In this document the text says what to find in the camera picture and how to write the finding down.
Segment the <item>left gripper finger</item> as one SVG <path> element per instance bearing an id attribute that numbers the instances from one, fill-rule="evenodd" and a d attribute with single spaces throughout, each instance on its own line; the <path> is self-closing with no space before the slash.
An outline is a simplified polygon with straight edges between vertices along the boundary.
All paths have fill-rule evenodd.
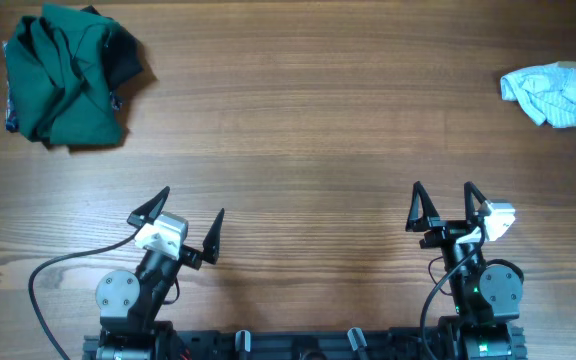
<path id="1" fill-rule="evenodd" d="M 215 220 L 213 221 L 208 233 L 206 234 L 203 245 L 202 260 L 204 262 L 216 265 L 220 254 L 221 229 L 224 220 L 225 209 L 222 208 Z"/>
<path id="2" fill-rule="evenodd" d="M 161 214 L 167 198 L 170 193 L 170 187 L 164 187 L 156 196 L 148 200 L 131 212 L 132 223 L 153 223 Z"/>

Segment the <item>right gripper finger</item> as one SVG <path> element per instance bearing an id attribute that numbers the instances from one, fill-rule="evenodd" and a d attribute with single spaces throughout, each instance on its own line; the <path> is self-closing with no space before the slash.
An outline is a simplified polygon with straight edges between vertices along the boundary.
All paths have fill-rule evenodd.
<path id="1" fill-rule="evenodd" d="M 477 217 L 477 210 L 474 206 L 474 199 L 480 205 L 483 205 L 487 198 L 481 193 L 476 185 L 468 181 L 464 184 L 464 204 L 465 204 L 465 218 L 470 222 L 475 222 Z"/>
<path id="2" fill-rule="evenodd" d="M 411 205 L 406 221 L 406 231 L 428 231 L 436 227 L 440 216 L 429 194 L 420 181 L 413 184 Z"/>

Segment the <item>light blue striped baby pants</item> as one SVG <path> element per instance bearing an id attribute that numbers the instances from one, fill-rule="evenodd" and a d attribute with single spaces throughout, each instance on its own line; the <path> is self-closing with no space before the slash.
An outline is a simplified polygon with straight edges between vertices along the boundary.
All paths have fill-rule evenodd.
<path id="1" fill-rule="evenodd" d="M 517 102 L 537 125 L 576 127 L 576 69 L 557 62 L 522 68 L 500 79 L 501 98 Z"/>

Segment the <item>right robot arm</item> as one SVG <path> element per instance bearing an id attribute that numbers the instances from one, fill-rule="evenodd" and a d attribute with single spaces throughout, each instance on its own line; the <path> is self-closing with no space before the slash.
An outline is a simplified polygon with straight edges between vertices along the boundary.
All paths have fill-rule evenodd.
<path id="1" fill-rule="evenodd" d="M 405 230 L 420 232 L 422 249 L 439 249 L 445 274 L 424 301 L 419 325 L 420 359 L 524 359 L 520 317 L 523 271 L 504 259 L 487 260 L 483 247 L 499 240 L 516 220 L 505 200 L 491 200 L 471 182 L 464 184 L 465 218 L 443 220 L 420 182 L 413 184 Z M 450 287 L 456 314 L 427 326 L 430 305 Z"/>

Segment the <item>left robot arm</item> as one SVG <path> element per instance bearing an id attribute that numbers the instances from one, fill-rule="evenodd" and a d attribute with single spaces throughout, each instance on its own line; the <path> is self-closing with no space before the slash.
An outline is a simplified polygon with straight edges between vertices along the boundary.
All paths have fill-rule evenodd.
<path id="1" fill-rule="evenodd" d="M 171 288 L 178 288 L 177 275 L 184 266 L 198 270 L 216 264 L 225 211 L 220 210 L 202 243 L 201 250 L 184 244 L 188 221 L 164 210 L 170 188 L 164 187 L 151 200 L 133 210 L 127 223 L 136 228 L 133 241 L 145 251 L 133 272 L 117 270 L 105 275 L 96 289 L 100 309 L 99 339 L 84 349 L 85 359 L 180 360 L 190 351 L 170 321 L 157 314 L 168 303 Z"/>

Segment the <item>blue patterned cloth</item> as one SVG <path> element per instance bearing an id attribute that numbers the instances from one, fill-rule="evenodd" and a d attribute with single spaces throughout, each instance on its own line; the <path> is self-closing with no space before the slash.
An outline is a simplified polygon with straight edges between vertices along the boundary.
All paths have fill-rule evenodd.
<path id="1" fill-rule="evenodd" d="M 16 107 L 12 99 L 9 73 L 6 73 L 6 112 L 4 125 L 6 131 L 9 133 L 16 133 L 19 131 L 19 121 L 17 119 Z"/>

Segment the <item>white olive tan folded garment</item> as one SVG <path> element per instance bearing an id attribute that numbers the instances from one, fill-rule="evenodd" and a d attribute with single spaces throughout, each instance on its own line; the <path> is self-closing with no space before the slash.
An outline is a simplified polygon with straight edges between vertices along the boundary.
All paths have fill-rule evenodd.
<path id="1" fill-rule="evenodd" d="M 576 69 L 575 61 L 558 61 L 557 65 L 561 68 Z"/>

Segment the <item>green cloth bag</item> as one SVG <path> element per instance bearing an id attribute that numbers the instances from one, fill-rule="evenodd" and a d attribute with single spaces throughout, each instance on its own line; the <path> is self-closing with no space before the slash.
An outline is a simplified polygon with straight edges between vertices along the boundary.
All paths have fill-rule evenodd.
<path id="1" fill-rule="evenodd" d="M 102 53 L 121 30 L 112 19 L 52 4 L 20 18 L 5 59 L 22 136 L 50 145 L 119 144 Z"/>

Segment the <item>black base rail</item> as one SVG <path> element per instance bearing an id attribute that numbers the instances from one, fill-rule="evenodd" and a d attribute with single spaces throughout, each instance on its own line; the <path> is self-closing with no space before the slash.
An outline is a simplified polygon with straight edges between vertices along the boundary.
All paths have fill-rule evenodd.
<path id="1" fill-rule="evenodd" d="M 346 332 L 237 333 L 185 331 L 178 334 L 184 353 L 193 360 L 299 360 L 325 359 L 412 360 L 426 359 L 419 330 L 391 328 Z M 458 359 L 527 360 L 524 330 L 489 329 L 482 335 L 464 331 L 455 346 Z"/>

